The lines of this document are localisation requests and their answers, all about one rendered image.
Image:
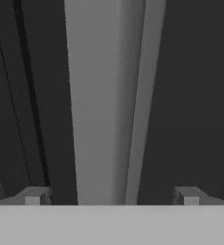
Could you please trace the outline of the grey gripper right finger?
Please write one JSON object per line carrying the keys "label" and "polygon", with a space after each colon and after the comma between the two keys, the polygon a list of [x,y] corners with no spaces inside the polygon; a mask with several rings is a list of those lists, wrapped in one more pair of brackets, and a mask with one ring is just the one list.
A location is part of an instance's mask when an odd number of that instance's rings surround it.
{"label": "grey gripper right finger", "polygon": [[174,187],[173,205],[224,205],[224,200],[209,196],[198,187]]}

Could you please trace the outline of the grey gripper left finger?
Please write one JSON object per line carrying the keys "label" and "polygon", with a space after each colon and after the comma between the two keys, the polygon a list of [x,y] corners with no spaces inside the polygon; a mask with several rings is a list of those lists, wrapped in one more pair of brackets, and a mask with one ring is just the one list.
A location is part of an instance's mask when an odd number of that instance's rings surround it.
{"label": "grey gripper left finger", "polygon": [[27,187],[15,196],[0,200],[0,205],[51,205],[52,189],[50,187]]}

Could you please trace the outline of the dark grey fridge door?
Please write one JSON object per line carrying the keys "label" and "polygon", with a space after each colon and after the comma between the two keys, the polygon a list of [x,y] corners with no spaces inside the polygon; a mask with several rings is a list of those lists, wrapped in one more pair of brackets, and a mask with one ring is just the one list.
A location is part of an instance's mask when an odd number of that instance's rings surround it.
{"label": "dark grey fridge door", "polygon": [[21,0],[48,178],[56,205],[78,202],[64,0]]}
{"label": "dark grey fridge door", "polygon": [[138,202],[224,199],[224,0],[167,0]]}

